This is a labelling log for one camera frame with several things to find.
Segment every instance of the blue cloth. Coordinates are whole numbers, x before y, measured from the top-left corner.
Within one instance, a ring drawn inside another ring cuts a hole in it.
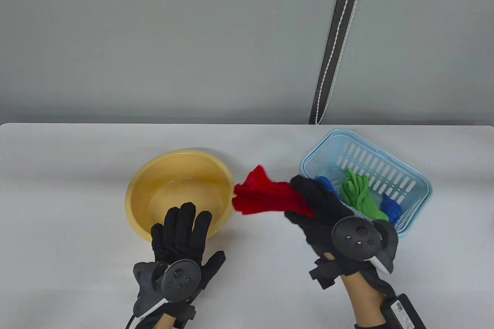
[[[328,188],[328,190],[330,192],[332,192],[334,195],[336,195],[341,202],[344,202],[344,200],[341,199],[340,195],[337,193],[337,191],[333,187],[333,184],[331,184],[331,181],[329,181],[327,177],[317,176],[316,180],[323,183],[323,185],[326,186],[326,188]]]
[[[389,222],[396,225],[398,219],[402,214],[400,204],[388,197],[388,195],[382,195],[381,211],[387,214]]]

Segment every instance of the yellow basin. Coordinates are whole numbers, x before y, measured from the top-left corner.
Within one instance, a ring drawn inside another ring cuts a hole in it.
[[[234,185],[232,174],[216,157],[196,150],[169,152],[134,175],[125,195],[125,212],[137,234],[151,241],[151,227],[163,223],[171,207],[192,202],[196,214],[211,212],[211,237],[232,213]]]

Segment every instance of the green cloth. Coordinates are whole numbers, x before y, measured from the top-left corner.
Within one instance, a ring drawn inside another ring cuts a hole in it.
[[[369,178],[358,176],[352,170],[346,170],[347,179],[341,184],[341,195],[349,206],[371,220],[389,221],[386,213],[381,211],[369,192]]]

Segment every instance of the white table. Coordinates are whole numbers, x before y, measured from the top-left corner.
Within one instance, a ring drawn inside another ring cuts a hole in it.
[[[6,124],[0,127],[2,328],[124,328],[132,266],[152,250],[129,226],[134,172],[169,150],[217,155],[242,182],[275,181],[336,126]],[[352,126],[425,174],[434,196],[402,240],[389,281],[429,328],[494,322],[494,128]],[[310,280],[316,256],[281,214],[240,216],[208,242],[227,262],[187,328],[351,328],[346,293]]]

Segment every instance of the gray wall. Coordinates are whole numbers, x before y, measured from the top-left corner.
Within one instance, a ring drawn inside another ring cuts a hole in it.
[[[306,123],[334,5],[0,0],[0,121]]]
[[[494,124],[494,0],[359,0],[335,121]]]
[[[306,123],[335,0],[0,0],[2,121]],[[494,123],[494,0],[359,0],[323,122]]]

